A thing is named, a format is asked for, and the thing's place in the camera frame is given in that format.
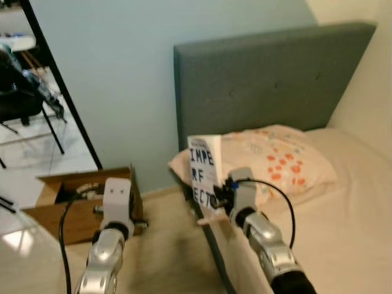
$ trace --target bed frame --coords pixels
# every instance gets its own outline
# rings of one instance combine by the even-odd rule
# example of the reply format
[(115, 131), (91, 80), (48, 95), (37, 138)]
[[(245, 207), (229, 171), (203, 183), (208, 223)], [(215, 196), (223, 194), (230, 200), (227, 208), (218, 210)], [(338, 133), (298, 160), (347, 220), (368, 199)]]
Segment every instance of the bed frame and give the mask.
[[(374, 31), (357, 22), (175, 46), (179, 150), (189, 135), (326, 127)], [(192, 189), (176, 179), (203, 217)], [(204, 231), (227, 292), (236, 293), (211, 228)]]

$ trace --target white bed sheet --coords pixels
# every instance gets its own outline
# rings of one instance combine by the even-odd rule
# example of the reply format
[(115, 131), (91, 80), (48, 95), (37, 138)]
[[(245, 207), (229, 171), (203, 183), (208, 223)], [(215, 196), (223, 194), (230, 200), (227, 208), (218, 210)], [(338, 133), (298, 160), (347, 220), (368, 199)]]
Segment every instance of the white bed sheet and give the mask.
[[(297, 222), (294, 254), (318, 294), (392, 293), (392, 166), (336, 130), (308, 132), (334, 166), (338, 181), (292, 197)], [(264, 212), (290, 238), (282, 200)], [(272, 293), (239, 228), (211, 225), (238, 294)]]

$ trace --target open cardboard box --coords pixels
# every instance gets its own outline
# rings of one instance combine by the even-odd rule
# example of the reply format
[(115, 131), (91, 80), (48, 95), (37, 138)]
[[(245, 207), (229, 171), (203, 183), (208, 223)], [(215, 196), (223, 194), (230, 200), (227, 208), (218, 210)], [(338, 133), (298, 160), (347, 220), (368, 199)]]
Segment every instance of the open cardboard box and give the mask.
[[(143, 219), (141, 202), (135, 173), (130, 167), (111, 170), (98, 170), (87, 173), (69, 173), (66, 175), (44, 176), (39, 179), (45, 183), (35, 208), (24, 209), (41, 226), (45, 227), (55, 238), (58, 238), (59, 221), (66, 203), (56, 203), (65, 195), (73, 195), (76, 189), (84, 184), (98, 183), (104, 185), (107, 178), (130, 179), (134, 195), (134, 219)], [(102, 199), (75, 201), (68, 211), (64, 223), (65, 244), (75, 244), (92, 240), (94, 232), (99, 230), (103, 217), (92, 213), (93, 207), (102, 205)], [(134, 235), (141, 233), (135, 228)]]

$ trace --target wire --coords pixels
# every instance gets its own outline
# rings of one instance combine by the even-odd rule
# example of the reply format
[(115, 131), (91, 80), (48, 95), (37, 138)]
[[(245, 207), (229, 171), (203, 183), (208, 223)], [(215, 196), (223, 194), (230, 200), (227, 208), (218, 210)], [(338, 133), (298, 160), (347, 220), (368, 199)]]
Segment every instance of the wire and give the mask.
[(290, 239), (290, 248), (293, 248), (294, 245), (294, 239), (295, 239), (295, 216), (294, 216), (294, 209), (293, 209), (293, 205), (290, 202), (290, 199), (288, 199), (287, 195), (284, 194), (284, 192), (282, 190), (280, 190), (280, 188), (270, 184), (269, 182), (265, 182), (262, 181), (260, 179), (251, 179), (251, 178), (246, 178), (246, 179), (238, 179), (235, 181), (236, 183), (245, 183), (245, 182), (255, 182), (255, 183), (260, 183), (260, 184), (264, 184), (267, 185), (269, 187), (272, 187), (273, 189), (277, 190), (282, 196), (283, 198), (286, 200), (288, 208), (290, 210), (290, 214), (292, 217), (292, 237)]
[(71, 288), (71, 276), (70, 276), (70, 272), (69, 272), (69, 265), (68, 265), (68, 258), (67, 258), (67, 253), (66, 253), (66, 246), (64, 244), (64, 221), (66, 219), (68, 210), (71, 207), (72, 203), (79, 197), (80, 197), (80, 194), (75, 194), (68, 201), (66, 207), (64, 208), (64, 212), (62, 213), (62, 216), (60, 218), (60, 223), (59, 223), (59, 243), (60, 243), (62, 261), (64, 263), (64, 271), (66, 272), (66, 290), (67, 290), (67, 294), (72, 294), (72, 288)]

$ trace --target pillow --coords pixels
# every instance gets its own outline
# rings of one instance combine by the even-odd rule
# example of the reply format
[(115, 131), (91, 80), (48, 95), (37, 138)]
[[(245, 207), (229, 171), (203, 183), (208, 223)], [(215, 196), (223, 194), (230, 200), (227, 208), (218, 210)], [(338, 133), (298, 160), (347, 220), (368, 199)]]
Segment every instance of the pillow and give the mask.
[[(232, 132), (222, 136), (221, 145), (224, 178), (236, 168), (250, 167), (255, 179), (269, 182), (287, 195), (337, 180), (332, 165), (306, 134), (291, 127), (274, 125)], [(192, 185), (188, 149), (177, 154), (169, 167), (184, 183)], [(257, 186), (257, 207), (279, 194), (267, 185)]]

